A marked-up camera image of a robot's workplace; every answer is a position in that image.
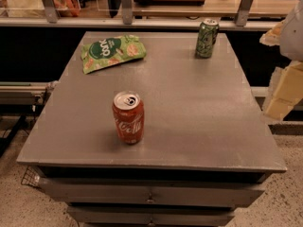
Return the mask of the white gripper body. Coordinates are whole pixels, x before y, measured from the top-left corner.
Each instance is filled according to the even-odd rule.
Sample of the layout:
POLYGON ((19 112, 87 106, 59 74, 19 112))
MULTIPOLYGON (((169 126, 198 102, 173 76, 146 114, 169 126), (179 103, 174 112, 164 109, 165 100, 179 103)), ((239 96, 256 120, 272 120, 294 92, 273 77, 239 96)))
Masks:
POLYGON ((260 37, 259 42, 268 46, 279 45, 283 24, 283 21, 277 23, 273 28, 268 30, 260 37))

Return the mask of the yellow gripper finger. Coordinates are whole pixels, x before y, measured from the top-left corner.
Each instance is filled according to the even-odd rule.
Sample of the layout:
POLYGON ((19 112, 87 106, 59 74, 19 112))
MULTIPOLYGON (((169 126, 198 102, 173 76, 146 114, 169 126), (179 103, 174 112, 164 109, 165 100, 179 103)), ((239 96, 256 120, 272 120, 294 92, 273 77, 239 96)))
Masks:
POLYGON ((292 61, 287 67, 274 70, 262 105, 263 114, 273 120, 283 120, 302 99, 303 62, 292 61))

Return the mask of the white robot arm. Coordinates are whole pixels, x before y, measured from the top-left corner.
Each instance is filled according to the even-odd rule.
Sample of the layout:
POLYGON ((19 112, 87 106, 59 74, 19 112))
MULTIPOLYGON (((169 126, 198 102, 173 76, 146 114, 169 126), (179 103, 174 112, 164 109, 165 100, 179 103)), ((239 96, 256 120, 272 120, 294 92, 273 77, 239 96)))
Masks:
POLYGON ((291 60, 284 69, 275 69, 262 105, 265 117, 280 121, 303 99, 303 0, 259 42, 278 45, 280 54, 291 60))

